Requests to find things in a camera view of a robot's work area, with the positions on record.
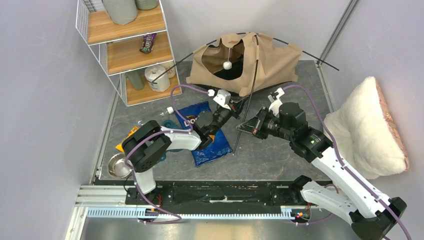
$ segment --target gray bottle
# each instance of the gray bottle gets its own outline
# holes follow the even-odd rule
[[[150,10],[158,6],[158,0],[135,0],[135,4],[140,10]]]
[[[101,0],[112,22],[124,25],[131,23],[137,17],[137,7],[134,0]]]
[[[126,76],[128,77],[129,82],[135,90],[142,90],[145,87],[139,71],[129,71],[126,73]]]

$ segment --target blue snack bag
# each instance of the blue snack bag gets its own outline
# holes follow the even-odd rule
[[[201,112],[211,112],[211,108],[209,108],[209,103],[207,101],[204,101],[194,105],[190,105],[183,109],[179,109],[178,111],[182,116],[189,120],[191,124],[194,124]],[[190,128],[187,122],[184,122],[184,119],[178,116],[177,113],[175,113],[175,115],[179,121],[179,124],[181,124],[182,129]],[[230,144],[224,136],[223,131],[219,130],[215,134],[215,137],[212,139],[213,142],[209,144],[209,146],[207,146],[205,149],[199,151],[191,151],[196,167],[199,167],[204,163],[212,162],[217,158],[220,158],[228,153],[233,152],[233,149],[230,147]]]

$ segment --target yellow package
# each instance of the yellow package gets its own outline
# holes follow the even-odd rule
[[[116,145],[116,149],[118,149],[121,152],[124,152],[124,149],[122,148],[122,143],[125,141],[125,139],[127,139],[129,136],[133,135],[137,130],[139,129],[138,126],[135,126],[131,129],[131,131],[129,131],[129,133],[126,135],[126,137],[124,139],[122,139],[122,141],[120,141],[120,143],[118,145]]]

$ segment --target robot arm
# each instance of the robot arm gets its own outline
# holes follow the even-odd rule
[[[306,114],[299,104],[282,103],[279,98],[283,94],[279,88],[268,96],[270,107],[263,107],[254,118],[238,125],[237,129],[259,139],[272,135],[290,141],[291,149],[298,156],[329,176],[347,197],[318,185],[306,176],[296,179],[291,188],[299,191],[306,202],[325,208],[345,220],[361,239],[382,239],[396,221],[379,200],[398,217],[407,207],[405,202],[399,197],[390,198],[378,190],[347,161],[343,161],[344,165],[341,166],[333,143],[323,132],[308,126]],[[378,198],[375,199],[346,169],[351,170]]]
[[[193,131],[166,128],[150,120],[123,141],[122,148],[125,155],[128,155],[141,141],[156,135],[137,148],[129,158],[129,164],[132,165],[136,182],[139,183],[143,194],[156,188],[152,167],[158,163],[166,151],[202,150],[212,143],[211,136],[215,135],[231,117],[239,118],[246,98],[233,101],[230,99],[230,93],[222,89],[216,94],[213,90],[209,90],[209,93],[219,106],[214,113],[201,112],[194,123]]]

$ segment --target tan fabric tent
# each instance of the tan fabric tent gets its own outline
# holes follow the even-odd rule
[[[250,94],[258,61],[256,82],[253,92],[285,82],[297,82],[295,67],[302,49],[289,43],[276,47],[273,37],[248,32],[245,35],[230,33],[217,39],[218,46],[206,44],[194,51],[193,64],[188,84],[199,84],[238,93],[244,97]],[[240,77],[225,80],[214,74],[223,69],[228,60],[235,62],[242,57]]]

